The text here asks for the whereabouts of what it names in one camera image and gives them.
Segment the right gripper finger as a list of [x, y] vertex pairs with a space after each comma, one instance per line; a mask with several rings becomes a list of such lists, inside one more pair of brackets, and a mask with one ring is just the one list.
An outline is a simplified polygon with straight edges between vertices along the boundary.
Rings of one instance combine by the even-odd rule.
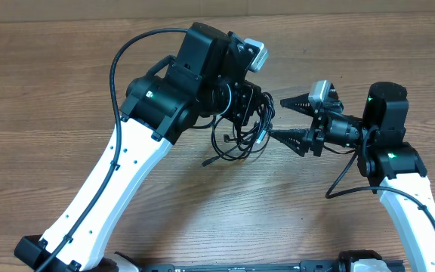
[[307, 116], [315, 116], [318, 113], [309, 102], [308, 94], [282, 99], [280, 105]]
[[310, 149], [312, 141], [308, 138], [309, 129], [270, 130], [269, 135], [286, 145], [301, 157]]

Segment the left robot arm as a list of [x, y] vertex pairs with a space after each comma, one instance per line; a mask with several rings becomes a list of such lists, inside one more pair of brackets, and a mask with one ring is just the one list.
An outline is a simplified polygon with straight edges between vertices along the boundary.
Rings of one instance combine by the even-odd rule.
[[112, 233], [146, 176], [198, 118], [243, 127], [263, 101], [246, 75], [264, 65], [262, 42], [195, 22], [168, 55], [113, 101], [115, 127], [96, 166], [64, 213], [14, 254], [36, 271], [86, 271], [103, 259]]

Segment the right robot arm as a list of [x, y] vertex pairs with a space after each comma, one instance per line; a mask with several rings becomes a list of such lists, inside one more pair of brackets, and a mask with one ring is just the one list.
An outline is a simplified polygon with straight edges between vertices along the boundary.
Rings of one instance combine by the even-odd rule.
[[409, 110], [407, 90], [393, 82], [369, 88], [362, 117], [347, 116], [329, 80], [310, 92], [282, 99], [282, 107], [312, 117], [308, 129], [272, 130], [299, 156], [320, 156], [329, 144], [351, 149], [368, 185], [358, 191], [378, 195], [403, 244], [413, 271], [435, 271], [435, 202], [427, 169], [418, 151], [404, 140]]

